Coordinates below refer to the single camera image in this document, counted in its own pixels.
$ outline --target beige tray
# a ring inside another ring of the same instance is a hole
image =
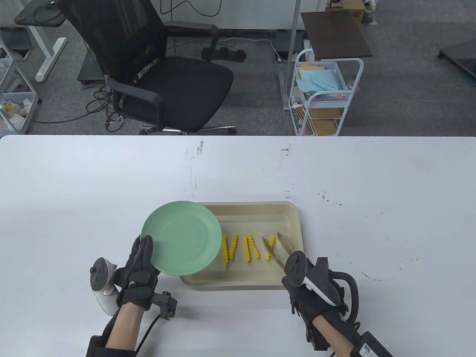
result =
[[[276,261],[266,261],[266,248],[261,239],[270,239],[280,232],[287,236],[293,250],[303,250],[298,209],[289,202],[232,202],[202,203],[218,219],[227,235],[228,251],[233,234],[238,234],[238,244],[233,261],[225,267],[220,250],[215,260],[197,274],[180,277],[182,281],[200,290],[232,289],[281,289],[283,269]],[[251,262],[247,262],[244,237],[249,233],[261,254],[257,260],[250,247]],[[288,254],[276,237],[274,246],[278,257],[285,263]]]

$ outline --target label sticker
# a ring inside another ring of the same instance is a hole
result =
[[[362,357],[378,357],[377,353],[375,353],[366,343],[364,343],[359,353]]]

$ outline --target black office chair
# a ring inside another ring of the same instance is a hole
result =
[[[234,126],[204,128],[225,100],[233,72],[211,63],[211,58],[202,61],[165,56],[168,36],[180,36],[185,29],[194,30],[198,36],[211,36],[210,48],[214,50],[219,35],[215,25],[164,24],[149,0],[56,3],[96,54],[113,93],[114,110],[146,123],[142,134],[217,129],[236,133]]]

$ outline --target blue paper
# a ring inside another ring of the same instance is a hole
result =
[[[304,70],[301,78],[302,80],[296,80],[297,86],[306,94],[341,89],[336,73],[331,69]]]

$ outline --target mesh backrest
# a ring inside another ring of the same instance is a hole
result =
[[[167,48],[167,29],[149,0],[58,0],[60,11],[106,74],[131,84]]]

